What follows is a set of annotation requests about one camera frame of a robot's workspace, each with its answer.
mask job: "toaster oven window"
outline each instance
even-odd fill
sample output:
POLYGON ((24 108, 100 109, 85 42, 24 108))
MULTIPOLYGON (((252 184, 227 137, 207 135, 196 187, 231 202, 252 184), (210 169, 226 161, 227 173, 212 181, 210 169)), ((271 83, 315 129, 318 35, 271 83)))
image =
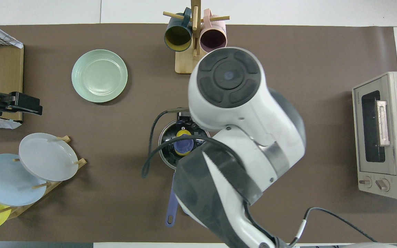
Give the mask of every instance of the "toaster oven window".
POLYGON ((379 91, 373 91, 361 98, 364 122, 365 158, 368 162, 382 163, 386 160, 383 146, 379 146, 379 127, 376 101, 381 100, 379 91))

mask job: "dark teal mug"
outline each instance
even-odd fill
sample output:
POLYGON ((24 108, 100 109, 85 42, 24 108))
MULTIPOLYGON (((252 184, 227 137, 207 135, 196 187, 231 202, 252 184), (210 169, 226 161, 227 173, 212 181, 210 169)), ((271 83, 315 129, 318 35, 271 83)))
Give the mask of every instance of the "dark teal mug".
POLYGON ((186 8, 184 13, 178 13, 178 15, 184 16, 183 20, 171 17, 164 39, 169 49, 182 52, 192 44, 191 9, 186 8))

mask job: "toaster oven handle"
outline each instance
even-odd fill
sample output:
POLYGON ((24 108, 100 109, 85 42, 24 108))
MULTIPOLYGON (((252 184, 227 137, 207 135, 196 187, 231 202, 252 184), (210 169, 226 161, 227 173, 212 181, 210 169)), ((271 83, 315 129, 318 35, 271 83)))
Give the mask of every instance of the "toaster oven handle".
POLYGON ((378 113, 379 145, 389 146, 389 131, 387 126, 387 101, 376 101, 376 112, 378 113))

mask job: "pot handle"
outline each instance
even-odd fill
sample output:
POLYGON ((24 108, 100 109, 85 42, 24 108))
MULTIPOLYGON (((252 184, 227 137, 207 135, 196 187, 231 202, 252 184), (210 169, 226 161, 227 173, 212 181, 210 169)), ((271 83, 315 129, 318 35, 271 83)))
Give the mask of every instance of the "pot handle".
MULTIPOLYGON (((174 177, 175 177, 175 173, 172 176, 172 182, 174 182, 174 177)), ((170 201, 168 202, 168 210, 166 212, 166 218, 165 218, 165 225, 167 227, 174 226, 175 215, 177 214, 177 208, 179 206, 179 202, 177 201, 177 198, 175 197, 174 190, 172 190, 172 185, 171 185, 170 201)))

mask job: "pink mug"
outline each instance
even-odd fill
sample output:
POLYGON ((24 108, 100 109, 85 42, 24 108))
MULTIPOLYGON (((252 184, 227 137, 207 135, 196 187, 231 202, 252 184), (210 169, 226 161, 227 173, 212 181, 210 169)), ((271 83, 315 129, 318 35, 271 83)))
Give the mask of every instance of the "pink mug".
POLYGON ((204 12, 202 31, 200 32, 200 47, 205 52, 225 47, 227 45, 225 21, 211 22, 210 18, 218 16, 212 15, 210 9, 205 9, 204 12))

